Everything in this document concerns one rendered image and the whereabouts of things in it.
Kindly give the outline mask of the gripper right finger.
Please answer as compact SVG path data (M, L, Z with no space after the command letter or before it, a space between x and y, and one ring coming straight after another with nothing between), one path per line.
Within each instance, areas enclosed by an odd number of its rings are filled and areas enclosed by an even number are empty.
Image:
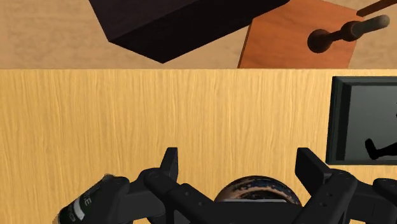
M293 224L397 224L397 180L372 184L347 171L331 169L308 148L298 148L295 174L310 194Z

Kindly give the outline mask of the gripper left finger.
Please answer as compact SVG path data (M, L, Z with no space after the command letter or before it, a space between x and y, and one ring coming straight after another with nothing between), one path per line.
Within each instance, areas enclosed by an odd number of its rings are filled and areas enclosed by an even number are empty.
M116 177L104 184L104 224L149 218L154 224L218 224L214 201L191 185L177 183L178 149L167 148L159 167L130 182Z

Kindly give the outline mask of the dark mottled round ball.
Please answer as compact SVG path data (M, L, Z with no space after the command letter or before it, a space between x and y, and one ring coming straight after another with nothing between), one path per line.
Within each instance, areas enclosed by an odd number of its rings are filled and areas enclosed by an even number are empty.
M283 182L267 176L245 176L226 185L215 202L251 200L261 202L285 201L301 206L294 191Z

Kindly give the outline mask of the black can with white label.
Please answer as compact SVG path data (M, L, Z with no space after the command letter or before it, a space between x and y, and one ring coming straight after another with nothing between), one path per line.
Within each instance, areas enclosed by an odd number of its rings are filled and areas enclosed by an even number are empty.
M84 216L91 210L92 203L101 185L113 178L112 174L105 174L96 184L82 193L68 206L62 208L55 219L57 224L82 224Z

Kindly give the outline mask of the dark lamp with grey shade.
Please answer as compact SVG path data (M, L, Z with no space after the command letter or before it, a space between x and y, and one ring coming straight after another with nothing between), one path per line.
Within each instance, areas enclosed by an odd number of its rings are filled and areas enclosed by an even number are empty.
M309 50L314 53L323 53L329 49L335 41L343 40L353 42L362 35L386 28L390 23L387 15L379 15L365 21L350 21L345 23L338 31L328 32L324 29L316 29L307 39Z

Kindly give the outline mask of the orange-brown wooden side table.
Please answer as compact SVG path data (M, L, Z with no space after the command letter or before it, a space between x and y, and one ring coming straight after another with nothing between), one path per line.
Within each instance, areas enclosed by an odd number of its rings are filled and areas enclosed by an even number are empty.
M316 29L333 32L353 20L362 18L344 6L323 0L290 0L253 19L239 67L346 69L355 42L336 41L324 53L313 53L307 38Z

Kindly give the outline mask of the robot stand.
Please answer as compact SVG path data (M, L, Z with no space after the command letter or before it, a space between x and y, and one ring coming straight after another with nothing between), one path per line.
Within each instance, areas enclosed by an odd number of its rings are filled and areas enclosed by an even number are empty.
M165 63L289 0L88 0L107 40Z

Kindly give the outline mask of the dark picture frame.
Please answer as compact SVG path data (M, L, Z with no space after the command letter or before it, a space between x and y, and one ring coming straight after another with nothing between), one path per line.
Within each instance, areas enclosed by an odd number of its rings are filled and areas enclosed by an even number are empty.
M334 76L326 163L397 165L397 155L372 160L367 139L377 150L397 143L397 76Z

